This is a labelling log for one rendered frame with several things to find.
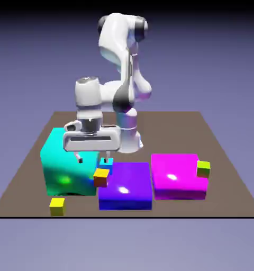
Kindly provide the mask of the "small yellow cube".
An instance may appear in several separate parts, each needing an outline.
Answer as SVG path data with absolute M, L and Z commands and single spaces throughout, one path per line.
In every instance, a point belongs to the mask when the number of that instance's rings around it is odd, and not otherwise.
M 65 198 L 53 197 L 49 205 L 51 216 L 64 216 Z

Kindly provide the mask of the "large purple box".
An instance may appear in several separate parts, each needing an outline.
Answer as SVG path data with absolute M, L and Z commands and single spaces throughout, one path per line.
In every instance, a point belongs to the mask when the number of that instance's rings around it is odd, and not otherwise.
M 151 210 L 152 198 L 147 162 L 116 162 L 107 187 L 98 189 L 100 210 Z

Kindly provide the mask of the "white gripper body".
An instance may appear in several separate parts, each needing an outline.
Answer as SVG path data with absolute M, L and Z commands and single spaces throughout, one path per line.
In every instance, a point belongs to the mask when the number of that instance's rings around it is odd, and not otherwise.
M 105 125 L 97 132 L 68 131 L 63 135 L 66 151 L 117 151 L 120 148 L 121 129 L 117 125 Z

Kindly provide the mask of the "small lime green cube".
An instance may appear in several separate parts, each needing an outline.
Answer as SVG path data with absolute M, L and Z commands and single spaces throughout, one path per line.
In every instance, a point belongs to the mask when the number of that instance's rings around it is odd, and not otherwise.
M 209 178 L 211 171 L 211 165 L 208 161 L 197 161 L 197 170 L 196 170 L 196 176 L 197 177 L 204 177 Z

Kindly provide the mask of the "large magenta box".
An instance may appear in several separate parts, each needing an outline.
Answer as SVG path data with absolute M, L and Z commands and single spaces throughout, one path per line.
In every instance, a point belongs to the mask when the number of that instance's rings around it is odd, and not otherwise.
M 156 200 L 204 200 L 208 178 L 197 177 L 195 153 L 153 153 L 152 181 Z

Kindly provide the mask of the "small orange cube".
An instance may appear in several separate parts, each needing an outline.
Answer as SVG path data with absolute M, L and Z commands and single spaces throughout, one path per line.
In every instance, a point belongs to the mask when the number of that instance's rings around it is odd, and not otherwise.
M 107 179 L 109 177 L 110 170 L 104 168 L 97 168 L 94 175 L 94 186 L 95 187 L 107 187 Z

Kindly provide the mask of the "small blue cube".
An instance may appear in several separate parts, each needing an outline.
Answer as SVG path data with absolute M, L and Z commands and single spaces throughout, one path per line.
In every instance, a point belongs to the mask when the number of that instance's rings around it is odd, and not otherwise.
M 102 157 L 99 161 L 99 168 L 100 169 L 108 169 L 109 174 L 111 175 L 113 173 L 113 161 L 114 158 L 109 157 L 109 158 L 104 158 Z

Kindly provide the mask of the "large cyan box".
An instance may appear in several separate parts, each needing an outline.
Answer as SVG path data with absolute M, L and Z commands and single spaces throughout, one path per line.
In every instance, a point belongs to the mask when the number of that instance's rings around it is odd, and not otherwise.
M 79 163 L 74 153 L 63 149 L 63 134 L 63 128 L 53 128 L 40 152 L 47 194 L 96 195 L 93 174 L 99 153 L 80 152 L 83 162 Z

